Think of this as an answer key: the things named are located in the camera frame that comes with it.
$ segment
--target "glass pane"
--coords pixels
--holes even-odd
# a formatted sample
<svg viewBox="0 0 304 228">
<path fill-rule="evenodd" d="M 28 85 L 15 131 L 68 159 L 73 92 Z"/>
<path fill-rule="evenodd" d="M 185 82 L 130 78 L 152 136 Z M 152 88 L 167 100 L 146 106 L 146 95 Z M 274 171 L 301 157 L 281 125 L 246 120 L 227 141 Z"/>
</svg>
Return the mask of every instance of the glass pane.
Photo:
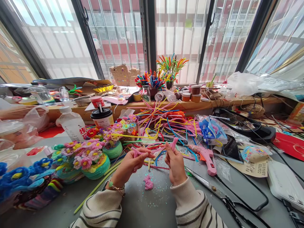
<svg viewBox="0 0 304 228">
<path fill-rule="evenodd" d="M 241 56 L 261 0 L 215 0 L 214 22 L 209 29 L 199 82 L 226 80 Z"/>
<path fill-rule="evenodd" d="M 143 38 L 139 0 L 81 0 L 104 77 L 114 79 L 110 67 L 126 64 L 143 74 Z"/>
<path fill-rule="evenodd" d="M 209 0 L 155 0 L 157 58 L 175 53 L 189 60 L 176 77 L 179 84 L 196 81 L 209 5 Z"/>
<path fill-rule="evenodd" d="M 53 79 L 98 79 L 71 0 L 6 0 Z"/>
<path fill-rule="evenodd" d="M 30 83 L 36 73 L 0 22 L 0 83 Z"/>
<path fill-rule="evenodd" d="M 246 72 L 270 74 L 297 54 L 304 45 L 303 15 L 304 1 L 280 0 L 246 66 Z M 291 77 L 293 75 L 286 74 L 284 79 Z"/>
</svg>

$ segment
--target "pink glue gun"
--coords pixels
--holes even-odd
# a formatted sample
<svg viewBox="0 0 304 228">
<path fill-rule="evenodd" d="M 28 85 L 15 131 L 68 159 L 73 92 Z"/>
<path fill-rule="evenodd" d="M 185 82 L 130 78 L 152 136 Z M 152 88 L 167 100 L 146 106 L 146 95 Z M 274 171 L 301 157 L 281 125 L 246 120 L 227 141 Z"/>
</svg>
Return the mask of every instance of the pink glue gun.
<svg viewBox="0 0 304 228">
<path fill-rule="evenodd" d="M 193 150 L 194 152 L 200 154 L 200 161 L 206 160 L 207 164 L 207 172 L 210 176 L 215 176 L 216 175 L 216 168 L 213 164 L 212 157 L 213 157 L 213 152 L 212 150 L 206 149 L 204 147 L 196 146 L 196 145 L 188 145 L 188 147 Z"/>
</svg>

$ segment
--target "scissors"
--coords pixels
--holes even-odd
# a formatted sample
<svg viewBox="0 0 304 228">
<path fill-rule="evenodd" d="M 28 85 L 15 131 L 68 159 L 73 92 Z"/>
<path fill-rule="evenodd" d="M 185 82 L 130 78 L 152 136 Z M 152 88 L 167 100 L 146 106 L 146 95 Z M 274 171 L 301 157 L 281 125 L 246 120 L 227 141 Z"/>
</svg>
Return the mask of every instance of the scissors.
<svg viewBox="0 0 304 228">
<path fill-rule="evenodd" d="M 202 183 L 206 188 L 208 188 L 212 193 L 214 193 L 226 206 L 228 209 L 229 213 L 233 217 L 233 219 L 236 221 L 238 226 L 240 228 L 245 228 L 237 215 L 246 223 L 248 224 L 251 228 L 259 228 L 258 226 L 254 225 L 249 219 L 247 219 L 245 216 L 243 216 L 236 208 L 236 205 L 241 206 L 242 208 L 246 209 L 249 211 L 252 215 L 254 215 L 257 219 L 259 219 L 267 228 L 270 228 L 270 226 L 260 217 L 258 216 L 253 210 L 245 206 L 244 204 L 236 201 L 232 201 L 227 195 L 222 193 L 219 189 L 217 189 L 215 186 L 210 184 L 208 181 L 206 181 L 204 178 L 202 178 L 200 175 L 198 175 L 196 172 L 192 171 L 189 169 L 187 166 L 185 166 L 185 169 L 191 173 L 191 175 L 197 179 L 200 183 Z"/>
</svg>

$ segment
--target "gray table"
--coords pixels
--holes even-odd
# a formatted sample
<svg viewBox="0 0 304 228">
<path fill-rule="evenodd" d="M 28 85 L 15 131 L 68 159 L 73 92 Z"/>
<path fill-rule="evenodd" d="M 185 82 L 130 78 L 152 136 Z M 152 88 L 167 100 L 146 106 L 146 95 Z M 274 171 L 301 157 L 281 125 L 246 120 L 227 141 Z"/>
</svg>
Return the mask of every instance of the gray table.
<svg viewBox="0 0 304 228">
<path fill-rule="evenodd" d="M 56 137 L 44 139 L 37 145 L 48 145 L 70 141 L 68 137 Z M 283 154 L 285 160 L 293 167 L 299 175 L 304 177 L 303 162 Z M 277 155 L 273 158 L 280 161 Z M 159 166 L 166 166 L 164 158 L 158 163 Z M 228 194 L 231 199 L 238 201 L 222 184 L 207 174 L 206 165 L 188 159 L 185 165 L 199 173 L 206 180 Z M 117 227 L 176 227 L 175 209 L 176 204 L 170 192 L 170 180 L 168 171 L 152 170 L 150 175 L 154 182 L 153 190 L 145 191 L 143 179 L 148 173 L 148 168 L 143 166 L 136 174 L 133 174 L 126 184 L 126 196 L 122 200 L 122 215 Z M 230 168 L 231 180 L 223 181 L 244 199 L 252 208 L 256 208 L 265 199 L 263 196 L 237 171 Z M 285 207 L 270 192 L 265 178 L 250 178 L 269 198 L 269 204 L 258 214 L 270 225 L 270 227 L 286 228 L 294 227 Z M 40 211 L 30 212 L 11 209 L 0 216 L 0 224 L 3 228 L 54 228 L 68 227 L 79 215 L 74 215 L 74 210 L 99 183 L 100 180 L 89 180 L 83 178 L 80 181 L 64 187 L 62 193 L 51 204 Z M 212 206 L 221 216 L 228 227 L 237 227 L 237 224 L 229 214 L 223 203 L 211 192 L 207 191 L 199 182 L 191 178 L 196 189 L 203 190 Z M 264 227 L 254 216 L 242 208 L 239 209 L 243 215 L 251 219 L 258 227 Z"/>
</svg>

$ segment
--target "white sweater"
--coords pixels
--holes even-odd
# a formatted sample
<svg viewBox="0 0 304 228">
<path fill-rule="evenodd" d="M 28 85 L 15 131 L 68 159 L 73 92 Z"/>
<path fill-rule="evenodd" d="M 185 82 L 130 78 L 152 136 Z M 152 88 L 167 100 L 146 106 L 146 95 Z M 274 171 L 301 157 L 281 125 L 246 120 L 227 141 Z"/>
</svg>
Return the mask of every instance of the white sweater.
<svg viewBox="0 0 304 228">
<path fill-rule="evenodd" d="M 177 204 L 178 227 L 226 228 L 205 194 L 195 190 L 189 178 L 170 189 Z M 79 218 L 69 228 L 115 227 L 121 215 L 121 200 L 117 191 L 97 192 L 85 201 Z"/>
</svg>

